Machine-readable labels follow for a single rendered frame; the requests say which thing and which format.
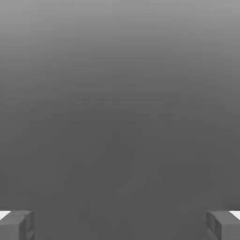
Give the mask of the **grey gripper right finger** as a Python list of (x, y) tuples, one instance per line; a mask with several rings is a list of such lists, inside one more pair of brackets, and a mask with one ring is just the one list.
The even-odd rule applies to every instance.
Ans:
[(240, 210), (207, 211), (208, 240), (240, 240)]

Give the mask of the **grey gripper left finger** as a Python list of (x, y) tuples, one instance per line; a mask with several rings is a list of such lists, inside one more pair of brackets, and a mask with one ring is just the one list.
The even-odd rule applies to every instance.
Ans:
[(0, 240), (35, 240), (34, 212), (0, 210)]

